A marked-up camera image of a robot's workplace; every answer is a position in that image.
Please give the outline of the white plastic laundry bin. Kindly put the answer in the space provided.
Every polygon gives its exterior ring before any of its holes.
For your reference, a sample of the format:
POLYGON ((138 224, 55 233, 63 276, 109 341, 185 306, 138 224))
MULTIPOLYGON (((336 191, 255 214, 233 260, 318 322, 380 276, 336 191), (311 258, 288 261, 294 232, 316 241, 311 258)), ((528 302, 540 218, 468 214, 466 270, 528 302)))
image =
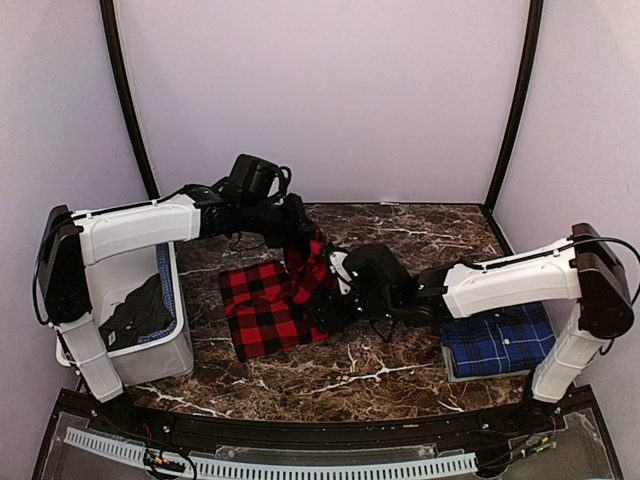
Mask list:
MULTIPOLYGON (((107 350, 117 373, 126 386, 184 375, 193 369, 193 349, 178 276, 175 248, 172 243, 166 244, 169 246, 171 257, 177 325, 172 333, 159 340, 118 351, 107 350)), ((131 291, 156 274, 158 274, 156 246, 120 254, 87 267, 87 282, 98 331, 99 327, 112 315, 115 307, 122 303, 131 291)))

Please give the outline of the black frame post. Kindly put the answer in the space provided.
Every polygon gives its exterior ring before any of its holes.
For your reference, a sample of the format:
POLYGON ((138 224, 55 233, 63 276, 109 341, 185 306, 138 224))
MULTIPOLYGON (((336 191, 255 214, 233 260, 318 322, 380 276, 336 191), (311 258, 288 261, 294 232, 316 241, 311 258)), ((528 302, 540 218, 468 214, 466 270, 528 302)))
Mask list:
POLYGON ((515 148, 533 73, 542 25, 543 10, 543 0, 531 0, 529 2, 523 47, 514 93, 496 165, 483 203, 483 210, 487 217, 492 217, 494 214, 515 148))
POLYGON ((134 105, 118 27, 116 2, 100 0, 99 7, 112 76, 135 164, 147 198, 156 200, 160 198, 160 192, 134 105))

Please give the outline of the right black frame post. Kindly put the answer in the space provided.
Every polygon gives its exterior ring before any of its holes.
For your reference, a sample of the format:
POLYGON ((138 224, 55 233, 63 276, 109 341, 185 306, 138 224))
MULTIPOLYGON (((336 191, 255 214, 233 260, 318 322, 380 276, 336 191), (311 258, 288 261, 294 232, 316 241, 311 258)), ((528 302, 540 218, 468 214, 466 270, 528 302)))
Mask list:
POLYGON ((533 73, 542 25, 543 10, 543 0, 531 0, 529 2, 523 47, 514 93, 496 165, 483 203, 483 210, 487 217, 492 217, 494 214, 515 148, 533 73))

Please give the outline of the folded blue plaid shirt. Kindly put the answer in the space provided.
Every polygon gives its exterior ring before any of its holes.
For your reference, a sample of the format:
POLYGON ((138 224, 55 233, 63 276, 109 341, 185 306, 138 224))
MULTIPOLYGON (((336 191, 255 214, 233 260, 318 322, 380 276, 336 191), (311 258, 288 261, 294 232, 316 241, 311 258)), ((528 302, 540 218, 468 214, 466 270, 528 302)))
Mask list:
POLYGON ((441 345, 457 362, 499 359, 504 370, 531 369, 546 358, 555 335, 542 304, 481 312, 441 325, 441 345))

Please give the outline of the black shirt in bin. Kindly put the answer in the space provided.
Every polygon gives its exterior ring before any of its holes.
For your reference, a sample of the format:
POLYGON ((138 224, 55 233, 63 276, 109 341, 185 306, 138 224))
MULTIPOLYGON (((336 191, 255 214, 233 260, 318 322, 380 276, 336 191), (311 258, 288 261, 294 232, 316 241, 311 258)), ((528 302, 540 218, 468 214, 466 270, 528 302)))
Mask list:
POLYGON ((118 351, 160 339, 174 326, 175 318, 165 305, 161 278, 156 274, 115 307, 99 333, 108 351, 118 351))

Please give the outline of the left black frame post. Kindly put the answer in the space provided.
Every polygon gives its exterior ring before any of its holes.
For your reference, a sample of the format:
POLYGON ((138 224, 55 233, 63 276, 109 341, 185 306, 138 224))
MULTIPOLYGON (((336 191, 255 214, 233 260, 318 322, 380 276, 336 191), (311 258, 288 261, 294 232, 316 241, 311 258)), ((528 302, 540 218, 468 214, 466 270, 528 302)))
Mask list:
POLYGON ((134 105, 118 27, 116 2, 100 0, 99 7, 112 76, 135 164, 147 198, 156 200, 160 198, 160 192, 134 105))

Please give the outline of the red black plaid shirt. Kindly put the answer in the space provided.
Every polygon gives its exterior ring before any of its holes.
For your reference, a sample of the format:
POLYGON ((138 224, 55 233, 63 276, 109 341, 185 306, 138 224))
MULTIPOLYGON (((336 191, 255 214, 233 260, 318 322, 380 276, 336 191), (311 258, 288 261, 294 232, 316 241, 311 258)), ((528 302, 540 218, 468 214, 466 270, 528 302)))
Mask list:
POLYGON ((290 350, 327 338, 305 312, 310 302, 338 290, 323 257, 324 233, 283 247, 282 261, 269 260, 219 274, 219 288, 239 361, 290 350))

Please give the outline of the blue checked shirt in bin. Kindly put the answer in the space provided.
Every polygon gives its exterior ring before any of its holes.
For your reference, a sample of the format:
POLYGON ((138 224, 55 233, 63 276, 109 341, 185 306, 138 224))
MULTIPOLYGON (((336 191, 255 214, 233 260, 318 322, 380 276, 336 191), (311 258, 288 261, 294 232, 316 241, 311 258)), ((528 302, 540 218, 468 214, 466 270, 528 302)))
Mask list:
POLYGON ((160 295, 164 310, 171 317, 168 319, 166 315, 163 315, 163 319, 160 319, 160 314, 155 315, 154 326, 149 333, 141 335, 138 338, 139 344, 145 344, 151 341, 159 340, 172 333, 177 325, 177 313, 176 313, 176 301, 174 299, 174 287, 171 278, 171 264, 170 264, 170 251, 167 244, 160 244, 156 246, 156 263, 159 275, 160 295))

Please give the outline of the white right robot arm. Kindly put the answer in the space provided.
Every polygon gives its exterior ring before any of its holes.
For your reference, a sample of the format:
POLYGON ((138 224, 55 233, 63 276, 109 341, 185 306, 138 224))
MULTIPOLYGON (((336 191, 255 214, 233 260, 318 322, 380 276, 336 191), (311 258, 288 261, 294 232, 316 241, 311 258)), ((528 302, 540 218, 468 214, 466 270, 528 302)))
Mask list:
POLYGON ((535 304, 571 303, 554 344, 530 370, 531 396, 510 413, 511 426, 530 434, 547 420, 548 403, 559 402, 589 362, 634 324, 639 292, 629 288, 616 246, 637 251, 578 223, 569 236, 539 249, 485 262, 457 260, 417 275, 382 243, 351 251, 332 247, 324 258, 337 284, 314 293, 305 311, 330 332, 359 319, 426 327, 535 304))

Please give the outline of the folded grey shirt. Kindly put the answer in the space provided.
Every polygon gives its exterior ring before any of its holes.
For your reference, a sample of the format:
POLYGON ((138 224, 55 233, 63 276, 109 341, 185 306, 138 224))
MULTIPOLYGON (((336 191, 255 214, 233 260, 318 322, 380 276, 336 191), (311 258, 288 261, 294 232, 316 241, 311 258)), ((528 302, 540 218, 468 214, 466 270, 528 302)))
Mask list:
POLYGON ((457 362, 454 352, 450 347, 441 348, 447 379, 450 382, 464 382, 475 380, 501 379, 516 376, 525 376, 532 372, 531 369, 504 370, 499 359, 472 360, 470 362, 457 362))

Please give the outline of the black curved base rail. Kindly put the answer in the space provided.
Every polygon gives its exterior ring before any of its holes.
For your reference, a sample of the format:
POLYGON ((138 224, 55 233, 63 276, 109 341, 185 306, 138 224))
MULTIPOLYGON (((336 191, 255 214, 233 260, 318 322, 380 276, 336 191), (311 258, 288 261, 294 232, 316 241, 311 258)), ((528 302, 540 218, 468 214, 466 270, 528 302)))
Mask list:
POLYGON ((214 451, 223 445, 241 447, 395 447, 432 443, 439 449, 500 447, 510 439, 532 433, 559 431, 570 411, 593 403, 589 387, 574 387, 557 405, 536 406, 520 402, 484 410, 416 419, 293 423, 233 420, 183 414, 136 406, 127 398, 113 406, 72 390, 60 391, 54 406, 106 432, 144 435, 185 450, 214 451))

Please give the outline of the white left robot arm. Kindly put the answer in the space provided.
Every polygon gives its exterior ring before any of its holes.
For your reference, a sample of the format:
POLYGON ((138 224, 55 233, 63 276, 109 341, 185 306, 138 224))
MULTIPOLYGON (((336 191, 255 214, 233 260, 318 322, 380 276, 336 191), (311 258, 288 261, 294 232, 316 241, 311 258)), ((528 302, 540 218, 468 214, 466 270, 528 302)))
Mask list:
POLYGON ((117 434, 131 436, 141 427, 140 412, 118 397, 126 387, 193 369, 176 243, 257 233, 280 248, 301 238, 311 223, 301 197, 289 192, 290 181, 289 168, 242 154, 212 186, 188 184, 161 199, 103 210, 60 205, 50 211, 36 257, 34 306, 59 336, 59 361, 106 402, 101 417, 117 434), (129 292, 158 273, 159 245, 167 247, 176 325, 160 339, 109 351, 99 328, 129 292))

